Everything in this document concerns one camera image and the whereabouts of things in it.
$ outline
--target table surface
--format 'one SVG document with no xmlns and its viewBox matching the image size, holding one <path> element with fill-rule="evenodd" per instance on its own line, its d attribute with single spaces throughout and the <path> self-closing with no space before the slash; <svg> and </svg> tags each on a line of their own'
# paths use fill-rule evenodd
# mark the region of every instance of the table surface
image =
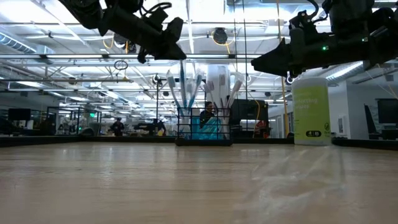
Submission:
<svg viewBox="0 0 398 224">
<path fill-rule="evenodd" d="M 0 149 L 0 223 L 397 223 L 398 152 L 79 142 Z"/>
</svg>

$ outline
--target green label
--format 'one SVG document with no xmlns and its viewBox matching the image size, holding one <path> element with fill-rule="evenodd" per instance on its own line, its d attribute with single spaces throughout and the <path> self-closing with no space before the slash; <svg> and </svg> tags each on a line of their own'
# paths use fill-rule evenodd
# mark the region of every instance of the green label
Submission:
<svg viewBox="0 0 398 224">
<path fill-rule="evenodd" d="M 294 90 L 294 138 L 326 140 L 330 138 L 328 89 L 324 86 Z"/>
</svg>

